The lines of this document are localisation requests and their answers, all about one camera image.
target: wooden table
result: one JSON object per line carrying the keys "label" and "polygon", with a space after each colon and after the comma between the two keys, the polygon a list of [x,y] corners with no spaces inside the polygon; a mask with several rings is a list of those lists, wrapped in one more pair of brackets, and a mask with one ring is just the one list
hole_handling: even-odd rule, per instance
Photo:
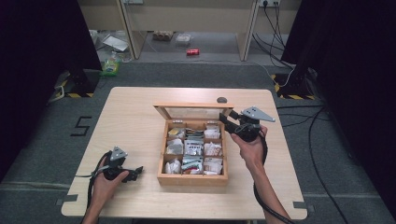
{"label": "wooden table", "polygon": [[[240,112],[253,105],[276,119],[265,122],[269,147],[265,168],[279,200],[292,219],[304,219],[306,209],[294,208],[303,195],[291,161],[285,135],[271,92],[241,89],[185,89],[117,87],[108,96],[76,175],[88,175],[102,155],[114,146],[129,156],[124,168],[144,166],[137,181],[121,184],[103,209],[102,217],[264,219],[253,195],[253,181],[239,155],[239,147],[226,136],[229,163],[227,187],[162,187],[157,170],[162,146],[164,119],[154,102],[215,103],[223,96]],[[89,178],[76,177],[68,192],[76,202],[65,202],[62,213],[82,217],[87,204]]]}

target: person's right hand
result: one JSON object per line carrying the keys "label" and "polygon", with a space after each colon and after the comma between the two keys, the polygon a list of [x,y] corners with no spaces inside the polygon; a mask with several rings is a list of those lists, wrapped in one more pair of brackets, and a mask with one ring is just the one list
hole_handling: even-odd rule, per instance
{"label": "person's right hand", "polygon": [[[268,129],[264,126],[262,126],[262,132],[260,134],[262,137],[265,138],[265,135],[267,135]],[[249,171],[252,171],[253,168],[255,167],[262,167],[262,159],[264,155],[264,150],[267,150],[267,147],[265,148],[262,145],[262,139],[257,136],[257,138],[252,141],[252,142],[245,142],[240,138],[238,135],[235,133],[231,134],[231,138],[235,141],[235,143],[239,146],[240,148],[240,155],[242,159],[245,160],[246,166],[249,169]]]}

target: floor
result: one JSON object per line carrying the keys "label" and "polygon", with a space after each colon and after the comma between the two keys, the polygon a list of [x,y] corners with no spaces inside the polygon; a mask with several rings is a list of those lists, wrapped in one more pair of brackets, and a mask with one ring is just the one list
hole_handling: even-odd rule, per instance
{"label": "floor", "polygon": [[[140,58],[137,61],[130,61],[130,63],[260,65],[264,74],[268,76],[271,76],[271,71],[268,72],[267,69],[270,66],[284,66],[275,60],[271,60],[268,53],[263,52],[254,40],[252,40],[247,61],[241,62],[235,35],[233,34],[194,32],[184,34],[191,36],[188,49],[199,49],[199,56],[187,56],[187,48],[177,46],[175,36],[179,33],[174,33],[174,38],[170,42],[152,40],[152,33],[149,33]],[[107,35],[123,38],[122,33],[117,32],[101,32],[98,34],[95,46],[102,62],[111,56],[112,48],[101,43]],[[269,44],[273,40],[271,35],[259,35],[259,37]],[[282,47],[277,42],[274,46]],[[280,58],[280,50],[273,49],[272,52]],[[122,52],[119,52],[119,55],[125,62],[129,61],[128,57]],[[291,71],[289,68],[283,68],[283,70],[285,73]],[[313,105],[321,104],[322,99],[324,99],[324,96],[320,95],[315,86],[312,86],[312,92],[316,97],[314,101],[276,99],[278,113],[290,147],[290,155],[293,158],[308,209],[308,218],[298,223],[344,223],[343,216],[346,217],[348,223],[395,223],[364,170],[349,157],[344,139],[336,124],[329,122],[332,120],[331,112],[326,111],[322,114],[322,117],[318,118],[315,127],[312,129],[310,121],[298,124],[301,119],[312,118],[312,115],[318,112],[318,108],[313,107]],[[56,132],[51,127],[47,128],[46,132]],[[39,138],[44,139],[46,135],[40,135]],[[321,181],[326,184],[331,197],[323,188],[318,176],[321,176]],[[18,178],[10,175],[6,178],[6,180],[13,179]],[[15,220],[11,223],[53,223],[57,220],[58,222],[59,220],[68,220],[70,223],[78,223],[78,218],[64,219],[60,215],[59,206],[55,206],[56,202],[53,200],[53,198],[64,196],[67,192],[67,185],[59,184],[58,189],[54,189],[54,186],[51,185],[51,188],[45,189],[45,183],[38,184],[40,190],[35,188],[21,189],[6,183],[0,185],[0,206],[4,208],[3,211],[0,211],[0,223],[3,223],[2,220]],[[35,202],[37,207],[34,205],[24,206],[25,203],[31,204],[31,202]],[[31,217],[24,216],[24,213],[31,214]],[[6,218],[7,216],[15,216],[15,218]],[[131,220],[102,218],[100,223],[131,223]]]}

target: power outlet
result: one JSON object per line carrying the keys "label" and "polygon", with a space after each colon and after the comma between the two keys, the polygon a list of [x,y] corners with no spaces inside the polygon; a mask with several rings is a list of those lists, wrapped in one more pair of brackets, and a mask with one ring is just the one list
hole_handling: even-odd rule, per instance
{"label": "power outlet", "polygon": [[280,5],[280,0],[260,0],[260,7],[264,7],[264,1],[267,1],[267,7],[276,7]]}

